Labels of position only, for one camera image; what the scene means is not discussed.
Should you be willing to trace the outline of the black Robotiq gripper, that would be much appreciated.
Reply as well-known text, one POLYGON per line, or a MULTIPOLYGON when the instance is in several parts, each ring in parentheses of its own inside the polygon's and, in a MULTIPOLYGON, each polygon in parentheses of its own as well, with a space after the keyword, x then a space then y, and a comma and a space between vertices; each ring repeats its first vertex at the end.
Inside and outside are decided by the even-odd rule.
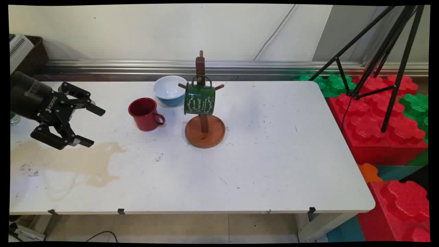
POLYGON ((94 145, 93 140, 76 135, 70 126, 76 109, 84 108, 100 117, 105 114, 90 96, 89 91, 67 82, 56 91, 22 72, 10 75, 10 111, 38 122, 31 137, 57 150, 68 145, 94 145))

